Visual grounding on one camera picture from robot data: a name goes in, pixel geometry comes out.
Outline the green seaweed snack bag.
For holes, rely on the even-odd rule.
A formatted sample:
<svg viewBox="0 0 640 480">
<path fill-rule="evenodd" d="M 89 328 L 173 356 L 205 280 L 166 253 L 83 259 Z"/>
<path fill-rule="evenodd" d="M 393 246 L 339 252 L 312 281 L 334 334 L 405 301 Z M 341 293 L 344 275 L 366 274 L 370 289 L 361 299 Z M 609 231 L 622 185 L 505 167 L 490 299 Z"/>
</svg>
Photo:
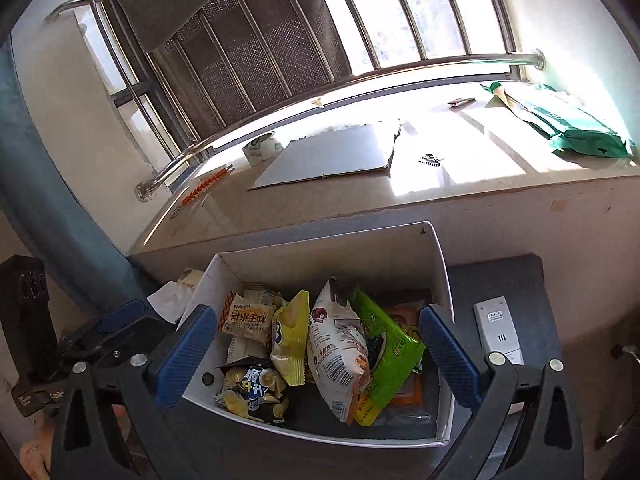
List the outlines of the green seaweed snack bag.
<svg viewBox="0 0 640 480">
<path fill-rule="evenodd" d="M 371 427 L 421 367 L 426 347 L 418 331 L 418 314 L 424 302 L 381 307 L 359 286 L 349 301 L 364 330 L 370 370 L 369 382 L 358 399 L 355 420 L 360 426 Z"/>
</svg>

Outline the white orange snack bag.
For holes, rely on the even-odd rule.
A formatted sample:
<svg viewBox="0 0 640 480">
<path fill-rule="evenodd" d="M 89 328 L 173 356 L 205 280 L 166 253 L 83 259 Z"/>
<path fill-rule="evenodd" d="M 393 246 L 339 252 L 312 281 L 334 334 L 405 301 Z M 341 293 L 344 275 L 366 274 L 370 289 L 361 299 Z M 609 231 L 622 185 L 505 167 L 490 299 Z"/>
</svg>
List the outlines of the white orange snack bag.
<svg viewBox="0 0 640 480">
<path fill-rule="evenodd" d="M 335 278 L 326 281 L 310 308 L 306 358 L 324 402 L 350 425 L 370 366 L 360 318 Z"/>
</svg>

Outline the white remote control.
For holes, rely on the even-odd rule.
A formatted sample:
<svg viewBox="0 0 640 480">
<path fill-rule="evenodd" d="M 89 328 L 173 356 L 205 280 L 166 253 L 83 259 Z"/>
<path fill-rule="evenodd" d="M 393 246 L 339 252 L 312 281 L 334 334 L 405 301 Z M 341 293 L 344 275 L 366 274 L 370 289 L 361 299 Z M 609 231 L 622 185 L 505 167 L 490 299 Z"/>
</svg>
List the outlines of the white remote control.
<svg viewBox="0 0 640 480">
<path fill-rule="evenodd" d="M 506 298 L 500 296 L 478 302 L 474 304 L 473 311 L 485 352 L 500 352 L 512 364 L 523 365 L 518 333 Z"/>
</svg>

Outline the tissue box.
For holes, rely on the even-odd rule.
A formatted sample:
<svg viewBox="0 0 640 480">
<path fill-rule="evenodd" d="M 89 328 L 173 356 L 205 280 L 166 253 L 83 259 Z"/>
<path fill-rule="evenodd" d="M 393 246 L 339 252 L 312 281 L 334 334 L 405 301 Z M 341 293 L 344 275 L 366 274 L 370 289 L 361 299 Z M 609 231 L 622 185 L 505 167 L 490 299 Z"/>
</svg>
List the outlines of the tissue box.
<svg viewBox="0 0 640 480">
<path fill-rule="evenodd" d="M 200 270 L 187 268 L 177 281 L 167 282 L 146 300 L 165 321 L 171 324 L 178 323 L 186 312 L 186 307 L 190 304 L 203 275 L 204 273 Z"/>
</svg>

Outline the black yellow chips bag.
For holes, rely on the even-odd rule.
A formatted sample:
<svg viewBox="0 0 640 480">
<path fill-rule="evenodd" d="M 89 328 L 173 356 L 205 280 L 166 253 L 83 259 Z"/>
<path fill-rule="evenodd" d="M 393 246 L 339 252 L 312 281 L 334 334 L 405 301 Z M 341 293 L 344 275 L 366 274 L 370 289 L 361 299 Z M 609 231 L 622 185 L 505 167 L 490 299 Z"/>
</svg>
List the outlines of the black yellow chips bag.
<svg viewBox="0 0 640 480">
<path fill-rule="evenodd" d="M 215 402 L 241 418 L 283 425 L 288 410 L 288 384 L 266 359 L 249 356 L 220 368 L 224 375 Z"/>
</svg>

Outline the teal curtain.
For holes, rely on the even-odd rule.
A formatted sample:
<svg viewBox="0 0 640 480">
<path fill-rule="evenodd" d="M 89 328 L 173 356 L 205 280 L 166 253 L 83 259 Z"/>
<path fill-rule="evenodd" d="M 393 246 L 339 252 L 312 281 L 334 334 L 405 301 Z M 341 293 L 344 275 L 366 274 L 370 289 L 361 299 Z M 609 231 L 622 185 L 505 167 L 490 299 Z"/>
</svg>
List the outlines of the teal curtain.
<svg viewBox="0 0 640 480">
<path fill-rule="evenodd" d="M 156 289 L 56 169 L 27 110 L 9 41 L 1 46 L 1 208 L 29 251 L 88 315 L 143 300 Z"/>
</svg>

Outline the white cardboard box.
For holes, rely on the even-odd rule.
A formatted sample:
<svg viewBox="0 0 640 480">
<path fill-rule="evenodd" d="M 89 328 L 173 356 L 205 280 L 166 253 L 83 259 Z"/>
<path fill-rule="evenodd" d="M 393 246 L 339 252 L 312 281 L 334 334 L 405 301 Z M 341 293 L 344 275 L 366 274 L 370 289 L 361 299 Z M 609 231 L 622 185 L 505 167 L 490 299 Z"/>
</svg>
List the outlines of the white cardboard box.
<svg viewBox="0 0 640 480">
<path fill-rule="evenodd" d="M 454 318 L 445 260 L 430 222 L 409 223 L 280 245 L 214 255 L 191 304 L 205 304 L 220 313 L 229 292 L 248 283 L 264 284 L 286 296 L 306 289 L 317 295 L 329 279 L 356 283 L 368 294 L 427 289 L 440 314 Z M 290 405 L 292 419 L 282 427 L 255 422 L 254 428 L 298 440 L 352 448 L 436 448 L 451 439 L 454 396 L 446 382 L 428 375 L 438 395 L 428 409 L 432 420 L 420 425 L 346 426 L 331 414 L 317 388 L 306 386 Z"/>
</svg>

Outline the beige cracker packet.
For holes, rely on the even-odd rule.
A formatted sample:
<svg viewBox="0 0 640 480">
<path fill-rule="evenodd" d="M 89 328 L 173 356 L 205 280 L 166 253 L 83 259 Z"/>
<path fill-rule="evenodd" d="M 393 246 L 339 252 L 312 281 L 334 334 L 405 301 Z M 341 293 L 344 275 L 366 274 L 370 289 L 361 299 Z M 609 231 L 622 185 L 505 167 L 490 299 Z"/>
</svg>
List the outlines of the beige cracker packet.
<svg viewBox="0 0 640 480">
<path fill-rule="evenodd" d="M 271 338 L 273 313 L 281 306 L 281 296 L 267 289 L 247 289 L 244 296 L 229 292 L 217 328 L 225 334 L 256 341 L 267 347 Z"/>
</svg>

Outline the yellow small snack bag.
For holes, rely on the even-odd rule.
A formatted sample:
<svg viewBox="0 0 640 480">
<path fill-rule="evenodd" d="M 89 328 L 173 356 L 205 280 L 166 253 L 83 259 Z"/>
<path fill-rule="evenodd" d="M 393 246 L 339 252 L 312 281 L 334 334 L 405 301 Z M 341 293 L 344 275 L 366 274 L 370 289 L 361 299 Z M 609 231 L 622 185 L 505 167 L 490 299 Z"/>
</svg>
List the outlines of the yellow small snack bag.
<svg viewBox="0 0 640 480">
<path fill-rule="evenodd" d="M 301 290 L 272 317 L 270 360 L 291 387 L 305 385 L 309 292 Z"/>
</svg>

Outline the black key bunch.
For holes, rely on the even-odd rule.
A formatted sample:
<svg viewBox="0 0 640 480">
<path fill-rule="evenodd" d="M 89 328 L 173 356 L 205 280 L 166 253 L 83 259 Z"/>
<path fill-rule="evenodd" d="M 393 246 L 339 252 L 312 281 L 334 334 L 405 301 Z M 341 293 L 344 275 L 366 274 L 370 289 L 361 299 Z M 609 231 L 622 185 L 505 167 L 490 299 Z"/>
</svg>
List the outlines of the black key bunch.
<svg viewBox="0 0 640 480">
<path fill-rule="evenodd" d="M 431 166 L 431 167 L 440 167 L 440 166 L 442 166 L 442 158 L 436 157 L 432 153 L 426 153 L 425 155 L 423 155 L 419 159 L 419 162 L 421 164 L 428 165 L 428 166 Z"/>
</svg>

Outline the green plastic mailer bag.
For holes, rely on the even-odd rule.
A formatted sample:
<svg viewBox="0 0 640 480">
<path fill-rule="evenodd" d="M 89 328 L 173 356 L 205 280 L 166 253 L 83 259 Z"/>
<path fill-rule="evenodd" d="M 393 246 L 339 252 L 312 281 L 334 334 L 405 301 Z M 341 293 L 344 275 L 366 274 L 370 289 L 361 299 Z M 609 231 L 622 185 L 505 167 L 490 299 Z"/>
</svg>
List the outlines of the green plastic mailer bag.
<svg viewBox="0 0 640 480">
<path fill-rule="evenodd" d="M 497 98 L 521 122 L 542 134 L 554 152 L 631 159 L 632 141 L 548 84 L 493 81 L 482 88 Z"/>
</svg>

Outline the white tape roll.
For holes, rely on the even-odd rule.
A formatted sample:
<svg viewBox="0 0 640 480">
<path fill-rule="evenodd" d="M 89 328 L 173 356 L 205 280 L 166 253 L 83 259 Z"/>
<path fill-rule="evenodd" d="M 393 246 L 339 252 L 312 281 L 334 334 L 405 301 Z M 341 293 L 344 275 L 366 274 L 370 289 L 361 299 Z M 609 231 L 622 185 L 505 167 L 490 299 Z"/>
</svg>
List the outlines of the white tape roll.
<svg viewBox="0 0 640 480">
<path fill-rule="evenodd" d="M 282 151 L 283 146 L 273 131 L 256 136 L 243 146 L 243 154 L 252 167 L 277 157 Z"/>
</svg>

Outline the grey cardboard sheet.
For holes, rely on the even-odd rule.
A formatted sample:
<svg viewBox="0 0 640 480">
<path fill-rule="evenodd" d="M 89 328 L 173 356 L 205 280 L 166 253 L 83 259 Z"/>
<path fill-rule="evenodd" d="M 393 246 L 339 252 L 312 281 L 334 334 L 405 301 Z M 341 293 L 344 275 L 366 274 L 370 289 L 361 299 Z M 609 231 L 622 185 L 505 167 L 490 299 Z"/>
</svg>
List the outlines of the grey cardboard sheet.
<svg viewBox="0 0 640 480">
<path fill-rule="evenodd" d="M 291 141 L 256 179 L 253 190 L 386 170 L 400 132 L 397 122 L 377 122 Z"/>
</svg>

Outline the grey hanging cloth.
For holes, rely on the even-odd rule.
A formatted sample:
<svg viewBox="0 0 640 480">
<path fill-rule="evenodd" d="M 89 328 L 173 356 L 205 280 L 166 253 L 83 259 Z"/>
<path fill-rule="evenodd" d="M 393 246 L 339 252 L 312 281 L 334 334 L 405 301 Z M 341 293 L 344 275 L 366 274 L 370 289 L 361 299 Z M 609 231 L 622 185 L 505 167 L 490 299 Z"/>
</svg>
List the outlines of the grey hanging cloth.
<svg viewBox="0 0 640 480">
<path fill-rule="evenodd" d="M 326 0 L 116 0 L 201 138 L 352 76 Z"/>
</svg>

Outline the steel window guard rail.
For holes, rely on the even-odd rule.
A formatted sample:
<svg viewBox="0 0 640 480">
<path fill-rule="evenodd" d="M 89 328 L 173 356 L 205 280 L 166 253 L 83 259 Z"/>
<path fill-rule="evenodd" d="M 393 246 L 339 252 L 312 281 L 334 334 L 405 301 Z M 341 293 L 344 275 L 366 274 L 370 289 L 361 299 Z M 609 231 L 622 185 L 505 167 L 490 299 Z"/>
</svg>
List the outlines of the steel window guard rail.
<svg viewBox="0 0 640 480">
<path fill-rule="evenodd" d="M 166 164 L 148 200 L 234 130 L 306 99 L 431 67 L 544 67 L 515 44 L 504 0 L 67 0 L 84 9 Z"/>
</svg>

